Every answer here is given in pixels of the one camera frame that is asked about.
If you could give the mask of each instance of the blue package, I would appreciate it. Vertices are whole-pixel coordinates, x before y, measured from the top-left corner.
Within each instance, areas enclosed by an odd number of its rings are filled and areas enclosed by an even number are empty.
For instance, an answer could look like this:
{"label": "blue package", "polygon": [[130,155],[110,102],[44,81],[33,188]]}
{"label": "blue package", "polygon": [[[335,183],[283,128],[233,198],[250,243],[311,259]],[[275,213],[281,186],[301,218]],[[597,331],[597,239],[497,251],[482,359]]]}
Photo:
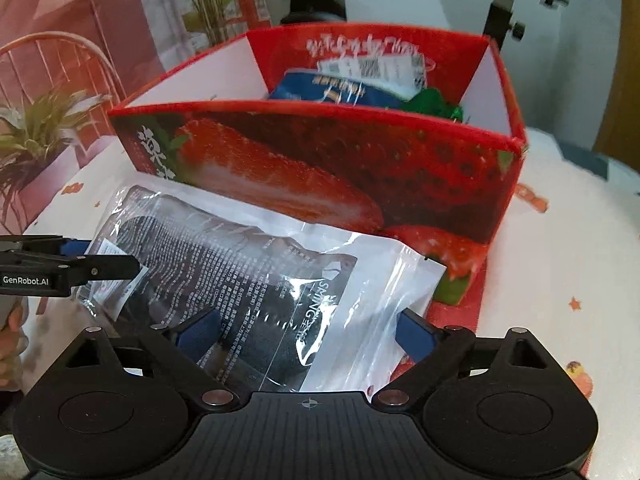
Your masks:
{"label": "blue package", "polygon": [[313,70],[288,70],[269,99],[315,101],[398,109],[402,99],[379,88]]}

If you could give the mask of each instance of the clear plastic bag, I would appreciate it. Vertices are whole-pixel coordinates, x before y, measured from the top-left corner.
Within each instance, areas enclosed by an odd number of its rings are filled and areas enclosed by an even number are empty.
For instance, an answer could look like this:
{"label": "clear plastic bag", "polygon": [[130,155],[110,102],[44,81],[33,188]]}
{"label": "clear plastic bag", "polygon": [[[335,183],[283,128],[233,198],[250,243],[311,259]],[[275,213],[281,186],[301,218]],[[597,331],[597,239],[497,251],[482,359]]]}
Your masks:
{"label": "clear plastic bag", "polygon": [[215,308],[222,334],[198,364],[241,395],[381,388],[402,357],[398,312],[423,313],[444,270],[396,240],[148,175],[112,202],[89,252],[133,254],[142,272],[79,298],[120,335]]}

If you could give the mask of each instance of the black product in package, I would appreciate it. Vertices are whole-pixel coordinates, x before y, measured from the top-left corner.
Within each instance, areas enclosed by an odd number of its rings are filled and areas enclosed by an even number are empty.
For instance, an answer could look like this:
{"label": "black product in package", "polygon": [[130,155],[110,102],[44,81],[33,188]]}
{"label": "black product in package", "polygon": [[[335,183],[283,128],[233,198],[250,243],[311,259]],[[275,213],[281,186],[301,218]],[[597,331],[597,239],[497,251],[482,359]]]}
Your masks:
{"label": "black product in package", "polygon": [[124,302],[123,290],[102,298],[118,334],[176,326],[213,307],[222,333],[200,367],[238,394],[299,390],[356,257],[309,251],[141,187],[124,203],[143,205],[112,216],[94,243],[112,245],[106,238],[117,233],[117,249],[144,267]]}

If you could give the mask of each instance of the patterned tablecloth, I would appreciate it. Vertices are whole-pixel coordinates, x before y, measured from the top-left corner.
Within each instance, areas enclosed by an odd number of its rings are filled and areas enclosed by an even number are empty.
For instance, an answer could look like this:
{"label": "patterned tablecloth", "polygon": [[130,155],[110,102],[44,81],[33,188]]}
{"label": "patterned tablecloth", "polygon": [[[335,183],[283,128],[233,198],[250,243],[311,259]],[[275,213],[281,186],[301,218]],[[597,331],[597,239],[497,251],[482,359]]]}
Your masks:
{"label": "patterned tablecloth", "polygon": [[[638,480],[640,197],[565,162],[547,136],[532,132],[530,141],[522,185],[489,256],[477,333],[495,337],[528,327],[598,413],[589,478]],[[114,140],[28,233],[92,238],[119,181],[133,171]],[[68,300],[51,300],[42,316],[36,306],[32,300],[25,326],[26,390],[91,322]],[[441,324],[461,314],[451,307],[431,313]]]}

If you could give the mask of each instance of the red box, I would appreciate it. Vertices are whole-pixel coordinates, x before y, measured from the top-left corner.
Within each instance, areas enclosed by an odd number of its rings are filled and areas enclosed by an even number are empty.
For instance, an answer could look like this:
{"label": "red box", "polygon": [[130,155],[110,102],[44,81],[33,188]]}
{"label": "red box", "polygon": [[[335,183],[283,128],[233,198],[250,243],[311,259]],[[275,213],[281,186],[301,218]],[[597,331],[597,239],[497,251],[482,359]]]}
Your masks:
{"label": "red box", "polygon": [[[427,85],[462,104],[465,124],[266,100],[290,68],[382,56],[420,60]],[[393,236],[440,260],[448,270],[436,297],[449,304],[484,262],[527,143],[488,38],[401,25],[249,31],[175,68],[110,117],[139,171],[305,221]]]}

